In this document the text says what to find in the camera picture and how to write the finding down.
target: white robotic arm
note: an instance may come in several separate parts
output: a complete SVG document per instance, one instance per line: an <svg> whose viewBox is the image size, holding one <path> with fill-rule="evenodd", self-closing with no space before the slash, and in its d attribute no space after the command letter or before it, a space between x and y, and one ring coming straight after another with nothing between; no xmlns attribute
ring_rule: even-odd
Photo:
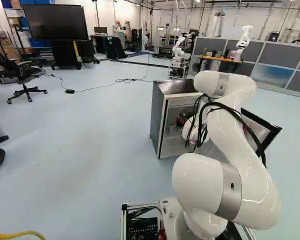
<svg viewBox="0 0 300 240"><path fill-rule="evenodd" d="M241 36L240 40L235 45L237 48L239 48L237 51L231 51L229 54L230 58L233 58L235 61L241 60L241 54L242 52L249 46L250 39L249 39L249 33L254 29L253 26L247 25L243 26L243 35Z"/></svg>
<svg viewBox="0 0 300 240"><path fill-rule="evenodd" d="M243 101L255 92L256 83L244 75L201 71L194 78L194 87L209 96L221 96L214 102L240 111ZM195 153L176 160L172 184L186 225L204 240L221 234L227 220L252 229L273 227L281 214L279 193L247 142L242 124L224 109L207 111L202 121L229 163Z"/></svg>
<svg viewBox="0 0 300 240"><path fill-rule="evenodd" d="M174 60L181 60L181 57L184 56L185 52L182 51L180 44L187 38L190 37L192 35L192 33L188 34L186 37L184 36L179 36L178 41L176 42L176 44L173 46L172 51L174 52Z"/></svg>

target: black office chair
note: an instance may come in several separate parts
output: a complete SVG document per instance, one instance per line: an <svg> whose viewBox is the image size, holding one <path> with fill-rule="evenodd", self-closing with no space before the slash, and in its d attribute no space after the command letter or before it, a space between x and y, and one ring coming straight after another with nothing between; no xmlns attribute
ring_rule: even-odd
<svg viewBox="0 0 300 240"><path fill-rule="evenodd" d="M26 94L28 97L28 101L32 102L32 99L29 93L39 93L43 92L47 94L47 90L39 90L38 87L27 88L26 83L30 82L32 79L38 78L39 76L46 73L46 71L42 68L40 63L36 63L34 61L24 61L19 64L16 64L14 60L9 60L5 58L0 53L0 66L4 68L4 71L0 72L1 76L5 76L8 78L15 78L15 83L22 85L23 90L15 91L13 97L8 98L7 103L11 104L11 100L20 97L23 94Z"/></svg>

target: wooden desk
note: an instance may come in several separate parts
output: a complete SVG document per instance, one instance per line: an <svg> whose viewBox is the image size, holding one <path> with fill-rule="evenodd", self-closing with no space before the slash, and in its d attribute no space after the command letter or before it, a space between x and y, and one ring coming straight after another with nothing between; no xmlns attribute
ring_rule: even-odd
<svg viewBox="0 0 300 240"><path fill-rule="evenodd" d="M234 61L231 58L224 58L222 56L206 56L206 55L202 55L202 56L198 56L198 58L200 59L200 63L199 63L199 68L198 68L197 73L200 72L203 60L215 60L215 61L221 61L221 62L226 62L226 63L234 63L235 66L234 66L234 68L232 70L232 73L234 73L236 71L236 69L238 67L238 64L242 64L243 63L243 61Z"/></svg>

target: large monitor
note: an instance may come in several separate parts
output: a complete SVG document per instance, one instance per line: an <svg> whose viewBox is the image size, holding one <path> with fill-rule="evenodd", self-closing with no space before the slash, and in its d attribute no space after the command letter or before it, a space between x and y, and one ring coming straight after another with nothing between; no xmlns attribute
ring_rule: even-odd
<svg viewBox="0 0 300 240"><path fill-rule="evenodd" d="M34 39L88 40L85 13L80 5L24 4L22 6Z"/></svg>

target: yellow cable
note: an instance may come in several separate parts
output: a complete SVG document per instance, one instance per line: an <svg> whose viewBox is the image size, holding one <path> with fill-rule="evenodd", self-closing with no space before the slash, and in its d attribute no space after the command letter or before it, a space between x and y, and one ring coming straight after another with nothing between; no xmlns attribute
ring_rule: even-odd
<svg viewBox="0 0 300 240"><path fill-rule="evenodd" d="M43 235L41 235L39 232L36 232L36 231L22 231L22 232L12 233L12 234L0 233L0 240L15 239L15 238L22 237L25 235L35 235L38 238L40 238L41 240L46 240Z"/></svg>

